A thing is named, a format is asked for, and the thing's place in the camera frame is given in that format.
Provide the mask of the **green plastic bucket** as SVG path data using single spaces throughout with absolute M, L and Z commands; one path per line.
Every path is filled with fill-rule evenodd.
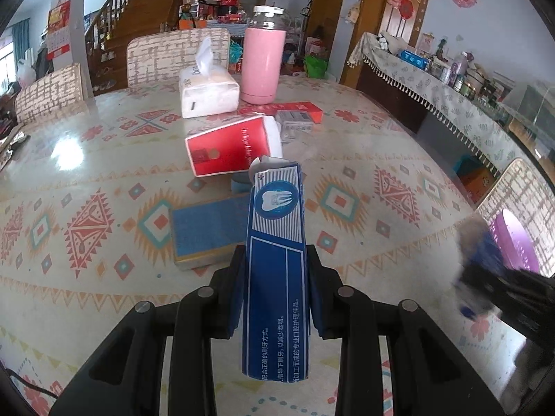
M 324 79 L 328 62 L 317 55 L 308 54 L 304 57 L 304 69 L 306 76 L 312 79 Z

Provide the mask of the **purple plastic basket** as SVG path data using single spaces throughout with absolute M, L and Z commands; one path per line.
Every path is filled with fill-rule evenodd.
M 508 269 L 540 273 L 531 237 L 513 212 L 503 209 L 490 224 L 490 231 Z

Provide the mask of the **blue Vinda packet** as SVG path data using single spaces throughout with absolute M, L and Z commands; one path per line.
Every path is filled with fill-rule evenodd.
M 485 294 L 484 278 L 504 277 L 507 268 L 489 225 L 480 214 L 470 215 L 458 226 L 457 243 L 461 255 L 461 267 L 453 282 L 457 306 L 463 317 L 476 320 L 494 308 Z

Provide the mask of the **mesh food cover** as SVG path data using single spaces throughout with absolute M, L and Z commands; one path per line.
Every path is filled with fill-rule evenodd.
M 554 83 L 519 82 L 502 100 L 501 107 L 545 147 L 554 149 Z

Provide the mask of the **small grey white box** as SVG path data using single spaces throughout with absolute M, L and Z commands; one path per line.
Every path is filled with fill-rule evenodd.
M 311 132 L 313 121 L 310 115 L 304 111 L 279 110 L 275 115 L 279 124 L 281 141 L 289 143 L 296 139 L 296 135 L 303 132 Z

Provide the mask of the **patterned chair left side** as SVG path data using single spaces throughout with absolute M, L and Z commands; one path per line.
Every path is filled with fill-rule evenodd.
M 23 88 L 15 99 L 18 122 L 33 123 L 85 99 L 81 66 L 70 64 Z

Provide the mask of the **long red box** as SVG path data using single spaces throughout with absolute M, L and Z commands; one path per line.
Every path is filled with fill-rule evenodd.
M 278 111 L 304 112 L 309 115 L 310 120 L 315 124 L 320 124 L 323 119 L 324 111 L 311 102 L 283 102 L 269 103 L 263 105 L 245 105 L 237 110 L 238 114 L 261 113 L 266 115 L 276 115 Z

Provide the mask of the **patterned chair right side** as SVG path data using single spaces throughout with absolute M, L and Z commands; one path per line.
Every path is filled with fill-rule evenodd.
M 524 160 L 513 160 L 501 174 L 477 211 L 488 223 L 509 209 L 531 237 L 543 276 L 554 275 L 554 192 Z

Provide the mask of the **sideboard with patterned cloth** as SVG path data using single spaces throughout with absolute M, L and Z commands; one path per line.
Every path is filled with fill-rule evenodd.
M 522 159 L 554 189 L 554 179 L 514 134 L 439 79 L 380 49 L 375 34 L 362 35 L 346 65 L 360 69 L 357 89 L 410 131 L 417 132 L 426 115 L 433 115 L 492 175 L 500 176 L 512 160 Z

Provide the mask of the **wooden staircase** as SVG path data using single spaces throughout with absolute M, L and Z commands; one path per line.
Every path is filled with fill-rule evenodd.
M 172 30 L 182 0 L 106 0 L 85 32 L 95 96 L 127 86 L 126 51 L 134 39 Z

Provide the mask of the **patterned chair far side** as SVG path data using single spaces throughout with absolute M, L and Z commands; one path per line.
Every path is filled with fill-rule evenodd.
M 181 70 L 196 64 L 201 42 L 212 42 L 214 63 L 229 66 L 230 33 L 225 28 L 195 28 L 134 38 L 126 49 L 127 86 L 176 81 Z

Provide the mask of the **white tissue pack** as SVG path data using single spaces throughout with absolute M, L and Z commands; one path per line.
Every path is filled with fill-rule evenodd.
M 201 41 L 193 65 L 180 71 L 179 89 L 185 119 L 231 113 L 239 106 L 240 86 L 226 68 L 214 63 L 210 37 Z

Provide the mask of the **blue toothpaste box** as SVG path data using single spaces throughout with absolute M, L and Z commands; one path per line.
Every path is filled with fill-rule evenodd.
M 295 383 L 309 374 L 309 278 L 302 171 L 262 156 L 250 166 L 243 372 Z

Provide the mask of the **patterned chair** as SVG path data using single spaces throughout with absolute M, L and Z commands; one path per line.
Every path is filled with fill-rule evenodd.
M 15 99 L 18 122 L 33 123 L 85 99 L 81 66 L 70 64 L 23 88 Z
M 214 63 L 229 66 L 230 33 L 225 28 L 195 28 L 134 38 L 126 49 L 127 86 L 176 81 L 181 70 L 196 64 L 201 42 L 212 42 Z
M 554 275 L 554 192 L 524 160 L 513 160 L 501 174 L 477 211 L 488 223 L 509 209 L 531 237 L 543 276 Z

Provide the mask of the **red and white carton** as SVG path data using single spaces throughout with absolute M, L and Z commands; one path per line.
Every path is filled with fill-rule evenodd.
M 261 156 L 282 157 L 279 122 L 272 115 L 235 115 L 185 137 L 195 176 L 246 172 Z

